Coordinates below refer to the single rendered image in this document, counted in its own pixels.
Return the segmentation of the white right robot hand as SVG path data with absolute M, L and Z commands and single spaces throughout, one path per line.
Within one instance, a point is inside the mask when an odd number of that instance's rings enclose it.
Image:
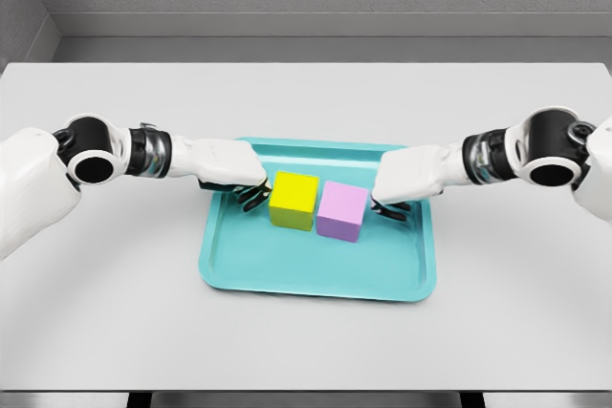
M 438 195 L 446 186 L 444 153 L 436 145 L 385 152 L 370 195 L 371 210 L 405 222 L 413 202 Z

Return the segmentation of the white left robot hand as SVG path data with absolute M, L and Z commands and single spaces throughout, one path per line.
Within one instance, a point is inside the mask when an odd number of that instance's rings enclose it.
M 268 200 L 268 175 L 245 140 L 195 140 L 195 176 L 201 189 L 232 193 L 244 212 Z

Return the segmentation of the yellow cube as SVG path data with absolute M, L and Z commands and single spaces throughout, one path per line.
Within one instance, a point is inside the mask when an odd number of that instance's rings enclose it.
M 318 177 L 278 171 L 269 201 L 271 223 L 311 231 L 317 207 Z

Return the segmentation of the pink cube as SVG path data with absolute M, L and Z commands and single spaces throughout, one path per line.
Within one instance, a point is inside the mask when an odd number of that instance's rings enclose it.
M 368 200 L 366 188 L 326 181 L 317 209 L 317 234 L 356 243 Z

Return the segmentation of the teal tray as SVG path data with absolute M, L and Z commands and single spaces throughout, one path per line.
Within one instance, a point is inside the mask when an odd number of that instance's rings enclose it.
M 370 188 L 390 144 L 249 137 L 269 177 L 277 171 Z M 366 210 L 355 243 L 271 224 L 260 205 L 245 213 L 230 193 L 212 195 L 198 270 L 223 290 L 418 302 L 437 283 L 430 204 L 405 222 Z

